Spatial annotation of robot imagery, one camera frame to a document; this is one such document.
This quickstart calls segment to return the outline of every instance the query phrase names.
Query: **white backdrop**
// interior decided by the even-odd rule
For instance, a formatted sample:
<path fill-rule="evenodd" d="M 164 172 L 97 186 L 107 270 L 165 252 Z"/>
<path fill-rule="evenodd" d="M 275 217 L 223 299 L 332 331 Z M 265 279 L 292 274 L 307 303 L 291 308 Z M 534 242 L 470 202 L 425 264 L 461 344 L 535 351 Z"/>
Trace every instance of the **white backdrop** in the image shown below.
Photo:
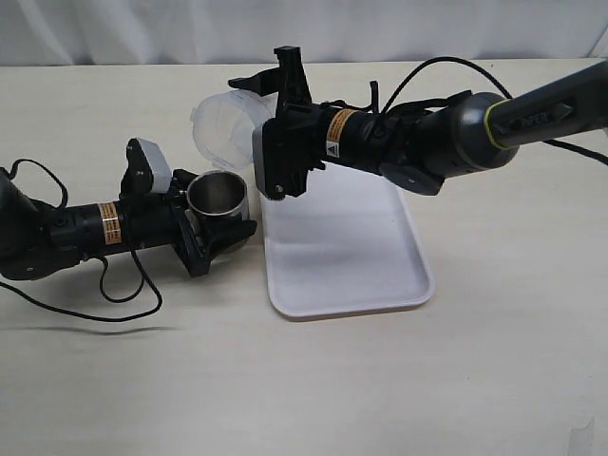
<path fill-rule="evenodd" d="M 0 65 L 608 55 L 608 0 L 1 0 Z"/>

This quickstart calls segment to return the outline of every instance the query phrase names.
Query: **translucent plastic container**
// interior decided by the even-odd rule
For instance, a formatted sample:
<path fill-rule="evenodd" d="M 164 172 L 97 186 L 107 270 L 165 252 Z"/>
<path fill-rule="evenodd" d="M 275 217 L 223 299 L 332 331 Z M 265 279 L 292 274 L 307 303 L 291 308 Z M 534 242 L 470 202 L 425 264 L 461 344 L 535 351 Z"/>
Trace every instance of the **translucent plastic container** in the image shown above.
<path fill-rule="evenodd" d="M 260 97 L 249 90 L 211 96 L 192 111 L 197 149 L 221 169 L 239 171 L 253 162 L 252 133 L 273 118 L 276 95 Z"/>

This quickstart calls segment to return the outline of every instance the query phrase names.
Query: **orange label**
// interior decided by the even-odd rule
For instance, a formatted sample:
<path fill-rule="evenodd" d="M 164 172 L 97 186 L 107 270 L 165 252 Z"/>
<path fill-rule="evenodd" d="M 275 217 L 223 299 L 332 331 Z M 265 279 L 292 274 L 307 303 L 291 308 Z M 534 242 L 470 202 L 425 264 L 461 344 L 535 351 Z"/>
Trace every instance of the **orange label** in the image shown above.
<path fill-rule="evenodd" d="M 113 202 L 100 202 L 97 206 L 102 214 L 105 245 L 120 244 L 123 241 L 123 235 L 116 205 Z"/>
<path fill-rule="evenodd" d="M 355 112 L 356 111 L 353 109 L 342 109 L 338 111 L 335 116 L 333 116 L 332 122 L 330 123 L 330 128 L 327 130 L 328 142 L 340 143 L 340 136 L 342 136 L 344 125 L 346 125 L 346 121 Z"/>

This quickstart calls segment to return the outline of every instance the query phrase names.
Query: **metal cup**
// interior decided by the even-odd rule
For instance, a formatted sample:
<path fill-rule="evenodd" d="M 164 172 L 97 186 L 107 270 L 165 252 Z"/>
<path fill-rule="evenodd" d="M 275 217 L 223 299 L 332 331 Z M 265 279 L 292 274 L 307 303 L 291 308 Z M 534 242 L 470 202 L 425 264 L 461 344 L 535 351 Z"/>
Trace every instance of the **metal cup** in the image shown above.
<path fill-rule="evenodd" d="M 247 183 L 230 171 L 213 170 L 194 178 L 186 189 L 186 200 L 198 219 L 243 221 L 249 219 Z M 231 253 L 245 245 L 243 240 L 224 251 Z"/>

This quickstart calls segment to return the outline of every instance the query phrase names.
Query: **yellow ring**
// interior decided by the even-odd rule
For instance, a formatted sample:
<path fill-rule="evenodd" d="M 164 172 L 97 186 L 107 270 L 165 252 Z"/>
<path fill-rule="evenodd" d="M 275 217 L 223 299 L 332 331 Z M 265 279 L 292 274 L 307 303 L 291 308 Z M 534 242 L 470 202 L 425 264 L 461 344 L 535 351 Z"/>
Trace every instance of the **yellow ring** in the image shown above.
<path fill-rule="evenodd" d="M 498 106 L 502 103 L 506 103 L 509 100 L 502 100 L 499 101 L 495 104 L 493 104 L 491 107 L 489 107 L 484 114 L 484 127 L 485 127 L 485 133 L 487 134 L 487 137 L 490 139 L 490 142 L 492 143 L 492 145 L 494 147 L 496 147 L 497 149 L 502 149 L 502 150 L 506 150 L 506 149 L 510 149 L 510 147 L 504 147 L 502 144 L 500 144 L 498 141 L 496 141 L 494 139 L 494 135 L 492 133 L 492 130 L 490 129 L 490 124 L 489 124 L 489 117 L 490 117 L 490 111 L 494 108 L 494 106 Z"/>

